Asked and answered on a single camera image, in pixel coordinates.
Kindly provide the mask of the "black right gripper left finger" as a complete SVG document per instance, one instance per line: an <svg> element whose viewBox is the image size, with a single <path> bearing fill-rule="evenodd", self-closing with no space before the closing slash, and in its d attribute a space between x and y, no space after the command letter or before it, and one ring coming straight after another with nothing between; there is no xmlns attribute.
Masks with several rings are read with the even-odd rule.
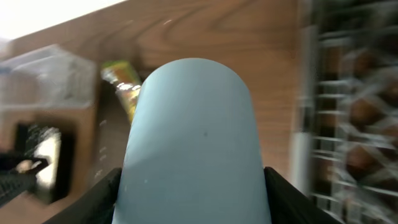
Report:
<svg viewBox="0 0 398 224"><path fill-rule="evenodd" d="M45 224L111 224L122 168L115 168Z"/></svg>

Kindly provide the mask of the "light blue cup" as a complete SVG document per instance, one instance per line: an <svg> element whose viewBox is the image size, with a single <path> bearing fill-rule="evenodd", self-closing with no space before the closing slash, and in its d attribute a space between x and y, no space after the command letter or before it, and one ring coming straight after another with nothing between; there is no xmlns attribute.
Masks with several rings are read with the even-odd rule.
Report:
<svg viewBox="0 0 398 224"><path fill-rule="evenodd" d="M113 222L271 222L251 96L234 71L185 58L147 77Z"/></svg>

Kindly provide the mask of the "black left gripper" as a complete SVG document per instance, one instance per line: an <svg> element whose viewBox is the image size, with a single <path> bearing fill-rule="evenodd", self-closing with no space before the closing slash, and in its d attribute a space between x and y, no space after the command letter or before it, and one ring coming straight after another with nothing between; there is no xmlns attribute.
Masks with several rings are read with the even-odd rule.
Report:
<svg viewBox="0 0 398 224"><path fill-rule="evenodd" d="M22 162L38 164L25 171L18 171L17 167ZM1 153L1 207L24 191L31 189L37 181L36 175L48 165L48 161L43 157Z"/></svg>

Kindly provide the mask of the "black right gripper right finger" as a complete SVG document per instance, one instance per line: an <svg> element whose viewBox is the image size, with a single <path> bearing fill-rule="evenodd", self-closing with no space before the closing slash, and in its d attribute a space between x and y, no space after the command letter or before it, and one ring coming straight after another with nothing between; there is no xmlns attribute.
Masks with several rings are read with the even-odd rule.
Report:
<svg viewBox="0 0 398 224"><path fill-rule="evenodd" d="M272 224L340 224L271 167L264 168Z"/></svg>

